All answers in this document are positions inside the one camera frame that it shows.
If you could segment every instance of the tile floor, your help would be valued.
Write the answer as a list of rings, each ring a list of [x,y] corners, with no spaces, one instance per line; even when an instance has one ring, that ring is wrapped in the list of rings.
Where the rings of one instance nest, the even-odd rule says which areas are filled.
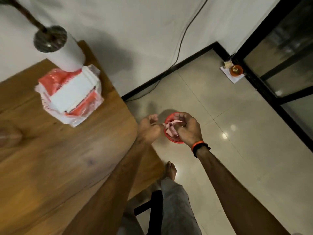
[[[290,233],[313,234],[313,154],[245,79],[233,84],[214,51],[165,77],[145,97],[127,102],[137,121],[189,112],[212,153]],[[203,235],[235,234],[200,162],[164,135],[153,143],[174,162]],[[138,216],[147,232],[149,212]]]

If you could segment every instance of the black cable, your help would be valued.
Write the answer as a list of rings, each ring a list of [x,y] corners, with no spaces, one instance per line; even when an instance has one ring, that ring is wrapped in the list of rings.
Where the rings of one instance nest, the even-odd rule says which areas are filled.
[[[143,98],[144,96],[148,95],[151,91],[153,91],[153,90],[158,86],[158,84],[160,83],[160,81],[166,76],[166,73],[177,63],[178,58],[179,58],[179,54],[180,54],[180,49],[182,48],[182,41],[184,40],[185,34],[186,34],[186,32],[187,32],[189,26],[191,25],[191,23],[195,20],[195,18],[198,16],[198,14],[200,13],[200,11],[203,9],[203,7],[205,6],[205,4],[206,4],[207,2],[208,2],[208,0],[205,0],[205,2],[202,4],[201,8],[198,10],[198,12],[196,13],[196,15],[193,17],[193,19],[192,19],[192,20],[190,21],[190,23],[187,25],[187,28],[186,28],[186,30],[185,30],[183,36],[182,36],[182,40],[180,41],[179,50],[178,50],[178,54],[177,54],[177,59],[176,59],[175,63],[173,63],[173,65],[170,66],[170,67],[164,72],[164,74],[162,75],[161,79],[158,81],[158,83],[155,85],[155,87],[153,87],[152,90],[150,90],[148,93],[146,93],[146,94],[144,94],[144,95],[142,95],[142,96],[140,96],[140,97],[138,97],[138,98],[136,98],[136,99],[127,100],[127,101],[125,101],[125,102],[135,101],[135,100],[138,100],[138,99]]]

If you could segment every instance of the person's right hand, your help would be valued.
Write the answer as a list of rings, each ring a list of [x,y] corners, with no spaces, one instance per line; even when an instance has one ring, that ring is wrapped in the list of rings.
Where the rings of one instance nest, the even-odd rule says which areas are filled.
[[[202,141],[200,124],[188,113],[178,112],[174,114],[175,120],[181,120],[174,124],[180,139],[190,148],[196,142]]]

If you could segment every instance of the wooden table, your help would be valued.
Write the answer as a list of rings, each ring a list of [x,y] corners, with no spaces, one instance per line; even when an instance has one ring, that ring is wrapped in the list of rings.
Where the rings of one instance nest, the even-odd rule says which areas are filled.
[[[0,234],[61,234],[100,188],[135,140],[137,123],[84,41],[85,65],[101,70],[104,102],[76,128],[42,109],[37,80],[55,65],[45,59],[0,83],[0,120],[24,140],[0,149]],[[164,166],[151,147],[129,198],[156,181]]]

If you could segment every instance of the wristband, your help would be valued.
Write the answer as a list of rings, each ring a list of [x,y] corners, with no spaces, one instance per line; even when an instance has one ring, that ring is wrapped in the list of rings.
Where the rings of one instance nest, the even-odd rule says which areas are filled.
[[[196,157],[196,158],[198,158],[197,157],[197,150],[199,149],[199,148],[201,148],[202,146],[205,146],[205,147],[207,147],[209,150],[211,150],[211,148],[206,144],[206,143],[204,143],[203,141],[199,141],[199,142],[196,142],[196,143],[194,143],[193,145],[192,145],[192,147],[191,147],[191,151],[194,153],[194,156]]]

